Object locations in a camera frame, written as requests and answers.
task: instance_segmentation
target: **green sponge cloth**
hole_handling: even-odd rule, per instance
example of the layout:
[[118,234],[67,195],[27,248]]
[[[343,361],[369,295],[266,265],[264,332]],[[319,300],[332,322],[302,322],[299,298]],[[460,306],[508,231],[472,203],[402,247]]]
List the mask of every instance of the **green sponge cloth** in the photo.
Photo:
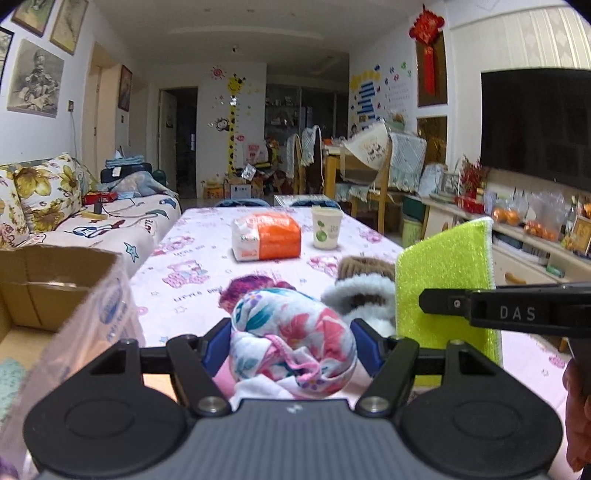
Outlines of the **green sponge cloth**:
[[[466,222],[403,251],[396,262],[397,335],[424,348],[445,348],[464,340],[495,363],[501,363],[501,336],[471,327],[462,317],[423,313],[419,295],[426,288],[492,289],[492,219]],[[437,377],[417,378],[417,386],[436,386]]]

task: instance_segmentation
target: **television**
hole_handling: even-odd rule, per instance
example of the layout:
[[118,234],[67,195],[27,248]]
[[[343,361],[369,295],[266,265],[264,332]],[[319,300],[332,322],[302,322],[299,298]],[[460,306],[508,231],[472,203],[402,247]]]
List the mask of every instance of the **television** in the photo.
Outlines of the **television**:
[[591,71],[482,73],[483,166],[591,190]]

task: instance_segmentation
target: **orange tissue package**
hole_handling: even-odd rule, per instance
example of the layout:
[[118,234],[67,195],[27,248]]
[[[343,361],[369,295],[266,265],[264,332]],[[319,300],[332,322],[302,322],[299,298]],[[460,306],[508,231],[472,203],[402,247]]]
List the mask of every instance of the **orange tissue package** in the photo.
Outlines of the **orange tissue package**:
[[299,257],[301,229],[285,213],[252,213],[234,220],[232,250],[239,262]]

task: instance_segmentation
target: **paper cup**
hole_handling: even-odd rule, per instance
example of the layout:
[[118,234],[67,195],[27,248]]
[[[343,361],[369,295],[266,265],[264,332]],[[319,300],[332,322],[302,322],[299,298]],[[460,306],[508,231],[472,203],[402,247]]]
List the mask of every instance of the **paper cup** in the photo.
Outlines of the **paper cup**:
[[343,212],[337,208],[313,207],[314,246],[322,250],[333,250],[339,243],[340,222]]

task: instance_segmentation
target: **metal bolt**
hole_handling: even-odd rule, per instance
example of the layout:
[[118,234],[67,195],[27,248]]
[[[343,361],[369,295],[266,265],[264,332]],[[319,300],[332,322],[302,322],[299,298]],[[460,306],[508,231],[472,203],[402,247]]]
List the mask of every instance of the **metal bolt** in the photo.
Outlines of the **metal bolt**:
[[382,397],[366,397],[359,403],[359,406],[371,413],[381,413],[388,409],[390,402]]
[[197,407],[208,413],[218,413],[226,408],[226,401],[220,397],[205,397],[199,400]]

